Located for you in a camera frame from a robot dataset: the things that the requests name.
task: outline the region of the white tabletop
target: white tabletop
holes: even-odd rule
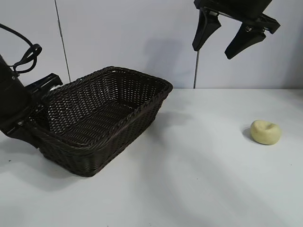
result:
[[[283,130],[249,139],[256,119]],[[0,135],[1,227],[302,227],[303,91],[173,90],[92,178]]]

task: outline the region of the dark brown wicker basket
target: dark brown wicker basket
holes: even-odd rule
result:
[[[154,121],[171,90],[163,79],[108,67],[50,92],[26,128],[47,159],[93,176]]]

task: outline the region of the white wall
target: white wall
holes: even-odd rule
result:
[[[68,82],[53,0],[6,0],[1,3],[0,23],[20,32],[43,48],[34,70],[19,77],[25,85],[51,72],[60,75],[63,82]],[[29,48],[22,39],[5,30],[0,29],[0,37],[0,54],[8,64],[19,61]]]
[[[192,0],[57,0],[73,80],[115,65],[193,87]]]
[[[199,88],[303,88],[303,1],[273,0],[265,11],[281,27],[232,60],[224,54],[241,23],[220,16],[222,27],[200,51]]]

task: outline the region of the basket rim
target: basket rim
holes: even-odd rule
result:
[[[137,107],[132,111],[130,114],[128,114],[125,118],[121,119],[118,123],[113,125],[108,132],[105,134],[104,138],[100,140],[96,140],[91,144],[83,144],[83,146],[79,146],[77,143],[67,143],[64,142],[64,138],[62,136],[59,136],[55,133],[52,133],[48,130],[45,130],[38,124],[34,123],[33,127],[33,122],[30,121],[28,122],[25,127],[33,132],[36,137],[39,137],[40,139],[43,139],[43,141],[48,141],[53,144],[53,146],[57,146],[58,148],[64,149],[64,152],[73,154],[73,155],[89,155],[94,152],[95,149],[102,149],[109,143],[116,135],[118,135],[125,127],[127,127],[129,124],[134,122],[138,117],[140,117],[142,114],[146,113],[149,109],[154,107],[157,103],[160,103],[161,101],[164,101],[164,99],[168,96],[168,94],[172,91],[173,85],[166,81],[165,79],[161,79],[155,76],[151,76],[136,70],[130,70],[127,68],[122,68],[122,67],[115,67],[115,66],[109,66],[101,70],[97,70],[91,74],[88,74],[82,78],[77,79],[76,81],[63,85],[62,87],[59,87],[47,96],[48,98],[56,95],[59,92],[65,91],[71,87],[74,87],[75,85],[83,82],[83,80],[88,79],[89,77],[98,74],[100,77],[108,76],[108,74],[115,72],[116,70],[118,71],[124,71],[124,72],[131,72],[133,74],[140,74],[142,76],[148,77],[150,79],[155,79],[157,81],[162,82],[165,84],[164,88],[157,93],[152,99],[146,101],[143,103],[141,106]]]

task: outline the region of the wicker basket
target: wicker basket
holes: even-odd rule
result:
[[[146,130],[171,90],[163,79],[108,67],[50,92],[26,129],[47,159],[93,176]]]

